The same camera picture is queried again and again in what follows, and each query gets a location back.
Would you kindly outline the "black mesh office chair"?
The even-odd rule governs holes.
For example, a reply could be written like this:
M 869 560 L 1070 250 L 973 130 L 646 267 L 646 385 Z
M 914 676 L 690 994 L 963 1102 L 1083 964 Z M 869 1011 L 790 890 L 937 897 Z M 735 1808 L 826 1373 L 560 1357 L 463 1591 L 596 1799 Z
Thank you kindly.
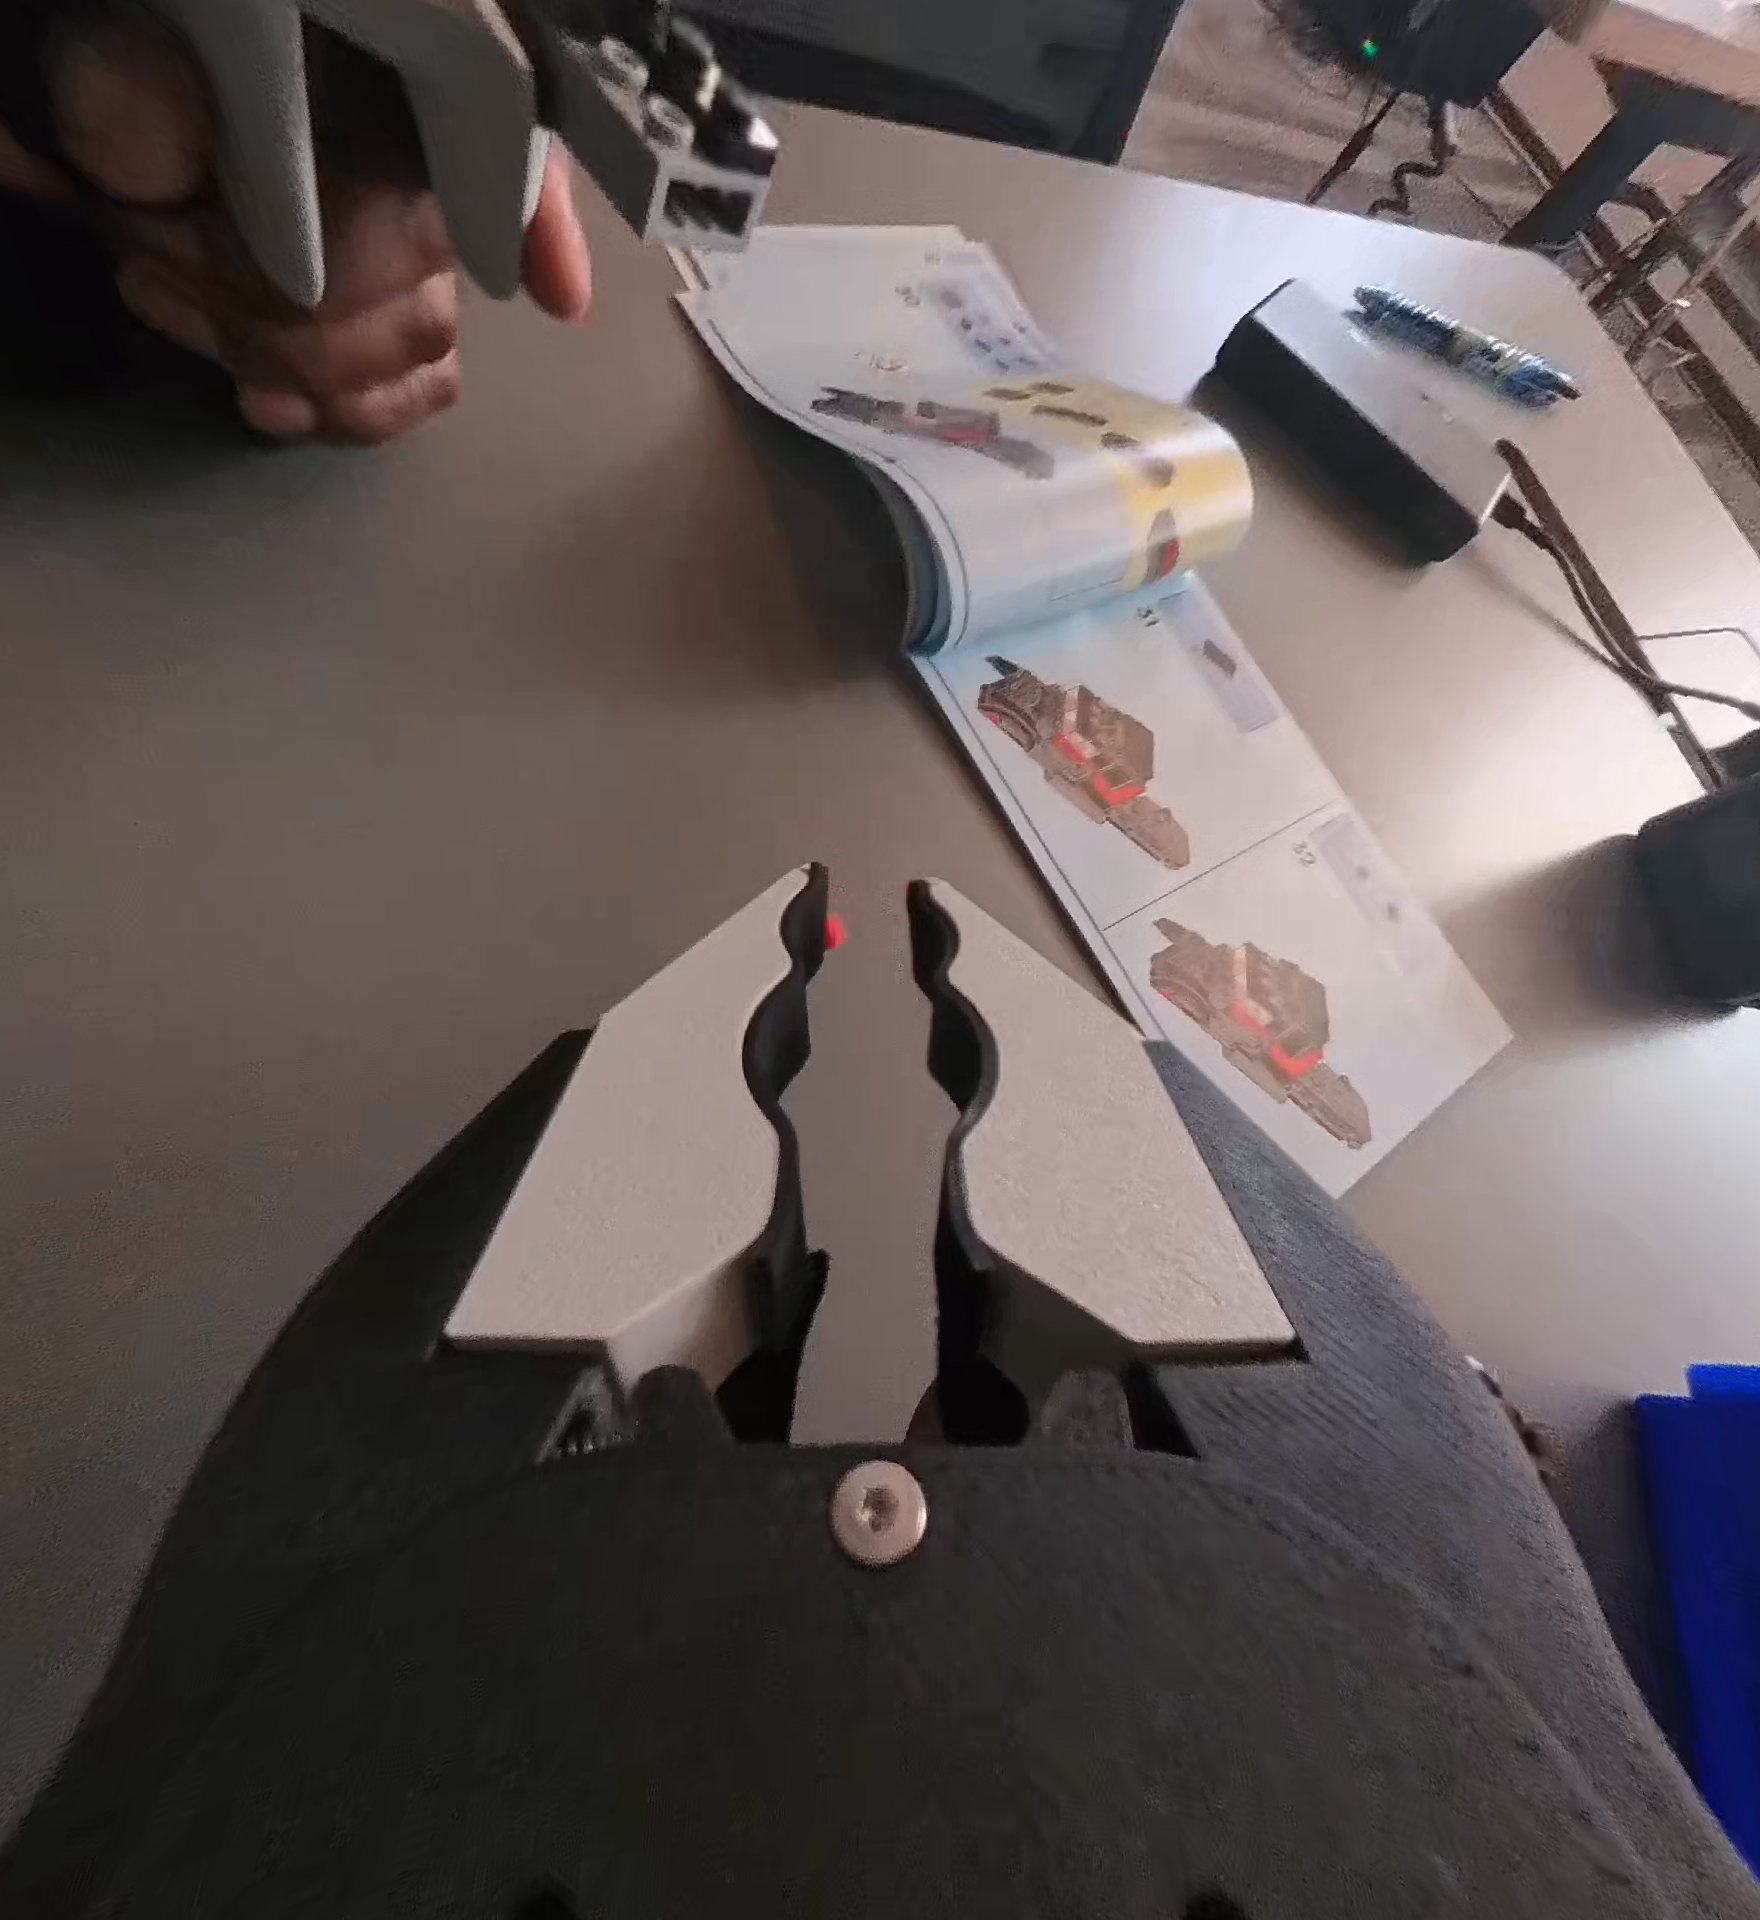
M 684 0 L 773 100 L 1117 163 L 1184 0 Z

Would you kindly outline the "blue pen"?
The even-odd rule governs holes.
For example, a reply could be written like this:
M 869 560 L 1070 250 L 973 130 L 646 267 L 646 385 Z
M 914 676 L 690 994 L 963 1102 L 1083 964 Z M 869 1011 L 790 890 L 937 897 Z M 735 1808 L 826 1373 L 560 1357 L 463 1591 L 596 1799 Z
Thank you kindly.
M 1564 405 L 1564 398 L 1581 398 L 1581 379 L 1564 371 L 1553 358 L 1542 352 L 1516 352 L 1491 329 L 1470 329 L 1426 299 L 1404 299 L 1390 287 L 1353 287 L 1353 309 L 1347 309 L 1353 329 L 1399 344 L 1399 352 L 1421 352 L 1459 379 L 1475 379 L 1479 395 L 1508 398 L 1508 405 Z

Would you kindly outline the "brown desk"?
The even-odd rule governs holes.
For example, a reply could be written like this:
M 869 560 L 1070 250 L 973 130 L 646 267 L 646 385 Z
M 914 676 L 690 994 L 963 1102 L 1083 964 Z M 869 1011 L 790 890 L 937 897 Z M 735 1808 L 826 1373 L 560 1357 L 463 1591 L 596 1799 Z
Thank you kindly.
M 560 1026 L 826 861 L 790 1091 L 808 1445 L 937 1376 L 907 882 L 1074 934 L 896 657 L 891 523 L 585 199 L 596 309 L 463 309 L 463 405 L 249 448 L 0 405 L 0 1845 L 206 1435 L 339 1239 Z M 1508 1021 L 1347 1213 L 1566 1451 L 1633 1661 L 1620 1408 L 1760 1364 L 1760 1011 L 1691 1021 L 1628 842 L 1695 779 L 1491 532 L 1399 568 L 1250 417 L 1211 596 Z

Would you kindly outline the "grey toy brick assembly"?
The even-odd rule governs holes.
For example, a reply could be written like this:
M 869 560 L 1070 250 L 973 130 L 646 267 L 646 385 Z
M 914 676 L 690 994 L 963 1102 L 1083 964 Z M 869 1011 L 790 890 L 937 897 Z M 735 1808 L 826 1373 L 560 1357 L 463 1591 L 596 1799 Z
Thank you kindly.
M 540 130 L 642 245 L 748 250 L 776 130 L 673 0 L 524 0 Z

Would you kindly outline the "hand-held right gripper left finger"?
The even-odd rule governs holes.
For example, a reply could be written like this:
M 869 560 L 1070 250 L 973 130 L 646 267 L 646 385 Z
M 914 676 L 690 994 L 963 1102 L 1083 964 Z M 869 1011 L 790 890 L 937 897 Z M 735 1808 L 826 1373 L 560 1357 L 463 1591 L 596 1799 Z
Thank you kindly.
M 741 1445 L 790 1445 L 826 1289 L 790 1077 L 826 964 L 826 861 L 795 861 L 585 1034 L 439 1341 L 579 1357 L 614 1397 L 690 1373 Z

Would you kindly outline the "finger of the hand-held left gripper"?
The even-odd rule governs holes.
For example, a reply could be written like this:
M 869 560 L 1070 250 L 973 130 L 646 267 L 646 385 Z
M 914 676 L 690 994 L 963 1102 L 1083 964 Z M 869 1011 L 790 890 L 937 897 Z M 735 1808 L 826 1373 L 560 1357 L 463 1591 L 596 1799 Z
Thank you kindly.
M 463 271 L 493 294 L 519 294 L 519 250 L 540 199 L 548 130 L 536 120 L 536 56 L 496 0 L 310 0 L 310 23 L 338 30 L 417 107 L 430 189 Z
M 324 309 L 310 30 L 292 0 L 174 0 L 219 120 L 219 199 L 258 271 Z

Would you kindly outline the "toy instruction booklet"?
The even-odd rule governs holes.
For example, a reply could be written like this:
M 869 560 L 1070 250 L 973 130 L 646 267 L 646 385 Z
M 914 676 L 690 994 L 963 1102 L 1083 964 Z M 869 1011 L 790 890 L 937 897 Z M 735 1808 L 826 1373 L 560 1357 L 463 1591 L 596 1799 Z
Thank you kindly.
M 914 676 L 1139 1034 L 1353 1195 L 1508 1026 L 1206 596 L 1242 444 L 1061 358 L 963 226 L 678 271 L 712 366 L 891 504 Z

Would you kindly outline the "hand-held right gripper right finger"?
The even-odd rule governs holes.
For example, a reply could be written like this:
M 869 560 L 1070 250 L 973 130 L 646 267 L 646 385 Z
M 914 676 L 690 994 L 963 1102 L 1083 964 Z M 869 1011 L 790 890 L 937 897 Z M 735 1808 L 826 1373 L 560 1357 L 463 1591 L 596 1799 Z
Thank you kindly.
M 948 881 L 914 881 L 907 918 L 930 1077 L 952 1109 L 930 1429 L 1179 1445 L 1162 1373 L 1300 1357 L 1242 1213 L 1123 1011 Z

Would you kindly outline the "black rectangular device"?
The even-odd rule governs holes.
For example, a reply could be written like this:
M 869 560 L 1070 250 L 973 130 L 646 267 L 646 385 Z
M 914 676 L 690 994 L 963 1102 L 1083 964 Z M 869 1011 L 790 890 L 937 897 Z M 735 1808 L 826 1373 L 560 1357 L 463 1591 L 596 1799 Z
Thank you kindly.
M 1649 822 L 1633 870 L 1678 994 L 1760 1011 L 1760 772 Z

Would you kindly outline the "person's left hand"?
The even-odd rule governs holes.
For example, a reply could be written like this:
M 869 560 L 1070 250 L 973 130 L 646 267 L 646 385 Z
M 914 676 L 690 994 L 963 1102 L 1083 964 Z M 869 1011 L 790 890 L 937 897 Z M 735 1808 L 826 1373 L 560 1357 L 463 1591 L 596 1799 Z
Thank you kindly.
M 75 30 L 47 56 L 61 163 L 108 199 L 124 309 L 231 371 L 278 444 L 395 444 L 463 395 L 463 279 L 402 85 L 324 43 L 324 250 L 329 294 L 282 299 L 234 236 L 211 180 L 219 116 L 192 47 L 152 16 Z

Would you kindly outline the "black power bank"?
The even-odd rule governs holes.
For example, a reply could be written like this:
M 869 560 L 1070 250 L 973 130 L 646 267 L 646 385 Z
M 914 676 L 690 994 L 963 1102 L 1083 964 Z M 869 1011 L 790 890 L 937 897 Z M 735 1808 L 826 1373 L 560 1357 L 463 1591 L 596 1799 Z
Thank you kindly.
M 1508 490 L 1494 444 L 1305 279 L 1252 299 L 1206 379 L 1266 418 L 1404 564 L 1459 560 Z

